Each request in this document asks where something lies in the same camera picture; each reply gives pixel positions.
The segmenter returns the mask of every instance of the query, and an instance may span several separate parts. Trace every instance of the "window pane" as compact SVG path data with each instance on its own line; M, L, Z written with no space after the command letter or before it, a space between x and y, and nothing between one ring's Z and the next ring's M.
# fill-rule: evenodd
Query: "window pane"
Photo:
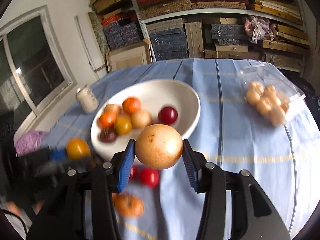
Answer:
M16 72L37 106L64 78L53 58L40 17L7 34Z
M5 113L8 110L14 110L14 131L31 113L31 108L12 77L3 41L0 41L0 113Z

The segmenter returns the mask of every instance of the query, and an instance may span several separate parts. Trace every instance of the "table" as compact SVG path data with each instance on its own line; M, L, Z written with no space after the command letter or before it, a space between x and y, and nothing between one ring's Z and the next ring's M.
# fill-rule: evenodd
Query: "table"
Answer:
M102 106L114 94L137 82L173 78L192 86L201 102L200 120L189 138L192 148L226 171L249 170L294 237L320 199L320 132L305 105L292 121L274 128L244 101L236 70L257 63L261 62L231 59L158 61L108 74L93 84L92 90ZM74 103L51 129L44 146L64 147L74 136L80 136L90 144L95 115L96 112L85 114L79 104ZM145 212L137 220L118 218L123 239L196 238L204 194L198 195L190 187L182 160L161 171L160 176L160 185L154 190L138 182L130 183L126 188L125 191L144 200ZM231 228L230 195L228 201L226 239L230 237ZM89 239L92 238L90 215L88 202Z

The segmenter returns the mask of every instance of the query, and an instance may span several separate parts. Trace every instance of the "black cable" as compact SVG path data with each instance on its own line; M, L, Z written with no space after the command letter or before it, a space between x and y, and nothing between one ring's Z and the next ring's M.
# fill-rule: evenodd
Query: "black cable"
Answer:
M23 220L22 220L21 217L17 216L16 214L14 214L14 213L12 213L12 212L10 212L10 211L8 211L8 210L5 210L5 209L1 209L1 210L3 211L4 214L12 215L12 216L16 217L17 219L19 219L19 220L21 221L21 223L22 223L24 232L25 232L26 234L28 233L26 224L23 222Z

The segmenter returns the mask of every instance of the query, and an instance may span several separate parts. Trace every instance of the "white bowl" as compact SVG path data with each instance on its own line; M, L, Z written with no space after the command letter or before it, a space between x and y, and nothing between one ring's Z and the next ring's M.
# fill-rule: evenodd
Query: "white bowl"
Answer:
M189 138L195 130L200 118L200 100L196 91L188 84L170 80L157 79L141 82L128 87L110 98L98 111L91 127L91 141L96 152L109 161L117 152L124 151L128 141L136 139L142 129L135 129L126 135L118 136L113 143L102 143L98 140L101 129L97 126L97 120L103 113L106 104L119 104L128 97L137 97L141 100L142 109L152 114L153 121L157 120L157 114L165 106L173 106L178 111L177 121L171 125L181 135L182 139ZM141 164L137 158L135 164Z

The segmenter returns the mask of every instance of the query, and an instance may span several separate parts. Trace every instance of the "screw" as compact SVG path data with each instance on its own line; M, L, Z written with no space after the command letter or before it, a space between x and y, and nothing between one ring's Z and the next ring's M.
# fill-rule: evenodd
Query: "screw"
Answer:
M247 170L242 170L241 174L242 174L242 176L245 176L245 177L249 177L250 176L250 172L247 171Z
M74 176L76 173L77 173L77 171L74 169L68 170L68 172L67 172L68 176Z
M110 169L112 167L112 163L103 163L102 167L105 169Z
M214 163L212 163L212 162L207 162L207 163L205 164L205 166L206 166L208 169L214 169L214 167L215 167Z

